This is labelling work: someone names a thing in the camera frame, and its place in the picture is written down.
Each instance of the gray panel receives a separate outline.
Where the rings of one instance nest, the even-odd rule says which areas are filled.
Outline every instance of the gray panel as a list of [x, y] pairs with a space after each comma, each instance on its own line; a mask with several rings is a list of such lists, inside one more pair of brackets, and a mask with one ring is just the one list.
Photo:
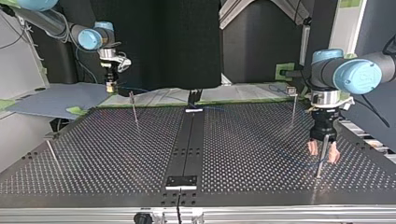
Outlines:
[[159, 206], [182, 113], [138, 109], [137, 125], [132, 108], [93, 110], [0, 175], [0, 207]]
[[[396, 8], [394, 0], [367, 1], [356, 47], [356, 53], [359, 56], [382, 50], [388, 40], [396, 34], [394, 8]], [[348, 119], [392, 150], [396, 150], [395, 89], [396, 82], [393, 81], [380, 85], [367, 94], [367, 98], [381, 116], [389, 122], [390, 128], [387, 128], [373, 112], [359, 104], [352, 106], [345, 113]], [[355, 97], [363, 102], [360, 96]]]
[[306, 147], [313, 120], [305, 109], [298, 105], [294, 124], [292, 103], [206, 110], [195, 204], [393, 204], [396, 166], [382, 154], [361, 150], [346, 131], [338, 140], [342, 159], [325, 164], [323, 177], [314, 178], [318, 156], [310, 156]]
[[223, 31], [224, 75], [232, 83], [274, 81], [278, 63], [297, 63], [301, 27], [273, 2], [258, 0]]

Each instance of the cable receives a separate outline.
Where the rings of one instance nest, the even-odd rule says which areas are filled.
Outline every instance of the cable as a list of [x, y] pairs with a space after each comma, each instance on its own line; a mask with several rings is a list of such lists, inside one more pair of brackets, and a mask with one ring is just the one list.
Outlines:
[[297, 25], [297, 15], [299, 14], [298, 13], [298, 9], [300, 8], [301, 1], [302, 0], [298, 1], [297, 8], [296, 8], [296, 13], [294, 14], [294, 23], [296, 23], [296, 25]]
[[17, 31], [17, 29], [14, 28], [14, 26], [6, 19], [6, 17], [3, 15], [3, 13], [0, 12], [0, 16], [3, 18], [3, 20], [7, 23], [7, 25], [9, 26], [9, 28], [11, 28], [17, 35], [19, 35], [20, 33]]
[[305, 86], [306, 86], [308, 89], [311, 89], [311, 85], [309, 85], [308, 81], [306, 80], [306, 78], [305, 78], [305, 76], [304, 76], [303, 70], [300, 70], [300, 73], [301, 73], [301, 77], [302, 77], [303, 80], [304, 80]]
[[387, 121], [386, 119], [384, 119], [384, 118], [379, 114], [379, 112], [375, 109], [375, 106], [372, 105], [372, 104], [370, 103], [369, 99], [368, 99], [365, 95], [362, 95], [361, 97], [363, 97], [363, 100], [367, 103], [367, 105], [369, 105], [369, 106], [372, 108], [371, 111], [373, 111], [373, 113], [375, 113], [375, 114], [382, 120], [382, 122], [383, 122], [388, 128], [390, 128], [390, 125], [389, 125], [388, 121]]
[[6, 49], [6, 48], [9, 48], [9, 47], [15, 45], [16, 43], [18, 43], [18, 41], [20, 41], [23, 38], [24, 33], [25, 33], [25, 27], [23, 26], [23, 30], [22, 30], [22, 33], [20, 34], [20, 36], [14, 42], [7, 44], [3, 47], [0, 47], [0, 49]]
[[79, 57], [78, 57], [78, 48], [76, 48], [76, 60], [77, 60], [77, 62], [79, 63], [79, 66], [81, 66], [81, 68], [85, 69], [85, 70], [88, 72], [88, 74], [90, 74], [90, 76], [93, 78], [93, 81], [94, 81], [96, 84], [98, 84], [98, 83], [99, 83], [99, 82], [98, 82], [98, 79], [97, 79], [96, 76], [93, 74], [93, 72], [92, 72], [87, 66], [85, 66], [85, 64], [83, 64], [83, 63], [79, 60]]
[[385, 55], [393, 55], [393, 56], [396, 55], [396, 52], [390, 52], [390, 51], [388, 50], [390, 44], [391, 44], [391, 43], [394, 43], [395, 40], [396, 40], [396, 35], [394, 35], [394, 36], [387, 42], [387, 44], [385, 44], [384, 48], [382, 49], [382, 53], [383, 53], [383, 54], [385, 54]]
[[278, 86], [275, 86], [275, 85], [269, 85], [268, 86], [268, 89], [270, 89], [270, 91], [274, 91], [274, 92], [282, 92], [282, 93], [284, 93], [284, 94], [287, 94], [286, 93], [286, 90], [281, 90]]

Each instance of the thin metal rod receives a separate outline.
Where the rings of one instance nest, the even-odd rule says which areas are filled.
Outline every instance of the thin metal rod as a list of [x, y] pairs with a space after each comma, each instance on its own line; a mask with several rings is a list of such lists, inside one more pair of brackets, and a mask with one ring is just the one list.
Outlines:
[[294, 95], [294, 105], [293, 105], [293, 117], [291, 118], [291, 127], [294, 127], [294, 118], [296, 116], [296, 106], [297, 106], [298, 94]]
[[49, 151], [52, 154], [53, 159], [55, 160], [59, 171], [62, 173], [62, 168], [61, 168], [61, 164], [58, 162], [58, 158], [56, 157], [55, 151], [53, 150], [52, 144], [50, 143], [50, 140], [47, 140], [47, 145], [49, 146]]
[[326, 158], [326, 154], [327, 154], [327, 148], [329, 147], [329, 138], [330, 138], [330, 136], [328, 134], [326, 134], [326, 136], [324, 136], [322, 150], [320, 152], [320, 159], [319, 159], [319, 166], [318, 166], [318, 171], [317, 171], [317, 178], [320, 178], [321, 171], [322, 171], [322, 168], [323, 168], [323, 163], [325, 162], [325, 158]]

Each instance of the green tape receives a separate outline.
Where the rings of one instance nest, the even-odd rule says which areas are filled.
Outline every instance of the green tape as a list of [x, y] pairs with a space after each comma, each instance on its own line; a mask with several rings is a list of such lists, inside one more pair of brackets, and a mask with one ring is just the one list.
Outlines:
[[294, 70], [294, 63], [282, 63], [276, 65], [276, 74], [275, 80], [276, 81], [293, 81], [292, 77], [285, 77], [280, 75], [280, 71], [293, 71]]
[[78, 115], [78, 116], [83, 116], [88, 113], [87, 110], [83, 110], [78, 106], [67, 108], [66, 111], [69, 112], [70, 114]]
[[7, 107], [15, 105], [15, 101], [13, 100], [0, 100], [0, 111], [5, 110]]
[[0, 4], [8, 5], [11, 7], [20, 7], [17, 0], [0, 0]]
[[361, 0], [341, 0], [340, 7], [359, 7]]

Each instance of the black curtain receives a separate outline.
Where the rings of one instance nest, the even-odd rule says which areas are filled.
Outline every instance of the black curtain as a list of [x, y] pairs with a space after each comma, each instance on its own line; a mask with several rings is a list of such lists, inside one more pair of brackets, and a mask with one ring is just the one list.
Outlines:
[[[71, 21], [92, 27], [114, 23], [118, 50], [134, 65], [120, 75], [123, 86], [154, 90], [214, 88], [220, 84], [219, 0], [63, 0]], [[98, 56], [80, 60], [103, 80]]]

